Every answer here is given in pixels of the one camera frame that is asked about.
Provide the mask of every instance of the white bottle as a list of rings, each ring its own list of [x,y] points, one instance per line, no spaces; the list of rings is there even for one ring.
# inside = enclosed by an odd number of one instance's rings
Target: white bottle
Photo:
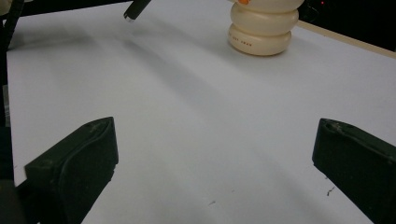
[[[284,51],[290,43],[290,30],[298,21],[297,8],[303,1],[238,0],[231,9],[230,43],[253,55]]]

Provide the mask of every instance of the white table surface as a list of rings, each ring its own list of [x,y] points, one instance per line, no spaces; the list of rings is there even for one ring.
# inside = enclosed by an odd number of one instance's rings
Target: white table surface
[[[16,184],[82,124],[114,117],[120,163],[83,223],[371,223],[315,168],[320,118],[396,145],[396,61],[300,27],[253,57],[228,1],[154,0],[19,20],[8,52]]]

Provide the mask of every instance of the black cable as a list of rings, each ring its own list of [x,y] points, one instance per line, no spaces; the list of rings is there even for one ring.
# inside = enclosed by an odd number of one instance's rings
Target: black cable
[[[15,27],[17,26],[18,19],[23,10],[24,0],[13,0],[11,7],[9,9],[7,20],[4,25],[6,30],[6,35],[4,38],[5,48],[8,49],[9,43],[11,42],[12,36],[15,32]]]

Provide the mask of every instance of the orange label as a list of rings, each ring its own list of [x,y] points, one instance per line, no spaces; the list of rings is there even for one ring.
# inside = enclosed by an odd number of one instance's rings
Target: orange label
[[[240,4],[243,4],[243,5],[247,5],[248,4],[248,0],[238,0],[238,2]]]

